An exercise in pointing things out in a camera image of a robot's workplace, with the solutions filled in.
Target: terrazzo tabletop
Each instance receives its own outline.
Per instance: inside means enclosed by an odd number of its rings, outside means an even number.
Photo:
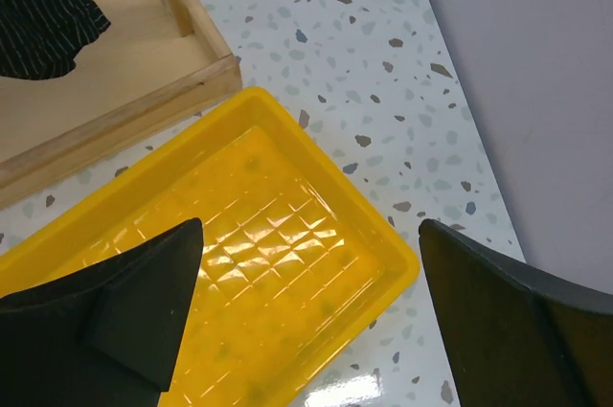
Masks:
[[[402,237],[425,217],[522,253],[428,0],[202,0],[241,59]],[[196,117],[0,213],[0,254]],[[460,405],[423,276],[293,407]]]

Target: yellow plastic bin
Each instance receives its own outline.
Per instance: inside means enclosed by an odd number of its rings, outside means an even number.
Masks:
[[[284,406],[416,279],[416,255],[261,88],[245,89],[0,258],[0,297],[199,217],[162,407]]]

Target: striped fabric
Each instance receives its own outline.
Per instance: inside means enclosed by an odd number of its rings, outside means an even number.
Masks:
[[[108,26],[93,0],[0,0],[0,77],[62,77]]]

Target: diamond-patterned surface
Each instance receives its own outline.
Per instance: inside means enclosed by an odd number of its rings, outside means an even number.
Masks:
[[[297,388],[307,382],[292,369],[342,310],[359,305],[383,265],[255,127],[54,276],[195,216],[205,249],[173,387],[160,405],[266,405],[278,377],[293,376]]]

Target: wooden frame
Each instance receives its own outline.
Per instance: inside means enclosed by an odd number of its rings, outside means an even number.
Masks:
[[[112,22],[77,69],[0,79],[0,208],[227,99],[238,62],[199,0],[95,0]]]

